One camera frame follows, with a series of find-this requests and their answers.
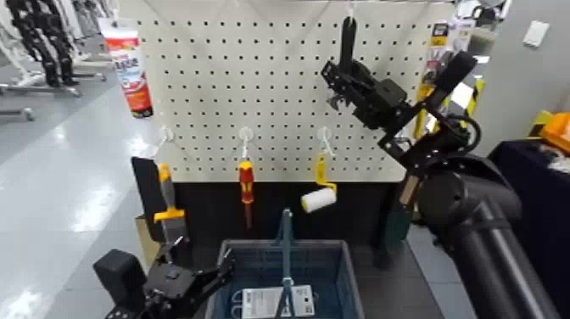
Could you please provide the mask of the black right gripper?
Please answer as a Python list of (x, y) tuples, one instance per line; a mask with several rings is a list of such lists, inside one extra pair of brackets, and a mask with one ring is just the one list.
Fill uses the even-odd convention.
[(345, 64), (327, 61), (321, 76), (334, 95), (353, 96), (356, 91), (353, 115), (372, 130), (384, 128), (407, 99), (406, 91), (396, 82), (389, 78), (377, 80), (365, 65), (354, 59)]

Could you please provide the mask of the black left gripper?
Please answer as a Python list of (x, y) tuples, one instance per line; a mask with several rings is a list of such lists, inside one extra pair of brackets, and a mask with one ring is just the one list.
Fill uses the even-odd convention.
[(147, 317), (194, 317), (197, 303), (205, 302), (232, 280), (235, 257), (233, 250), (227, 249), (218, 266), (202, 271), (186, 268), (192, 264), (193, 244), (188, 237), (179, 237), (159, 249), (143, 285)]

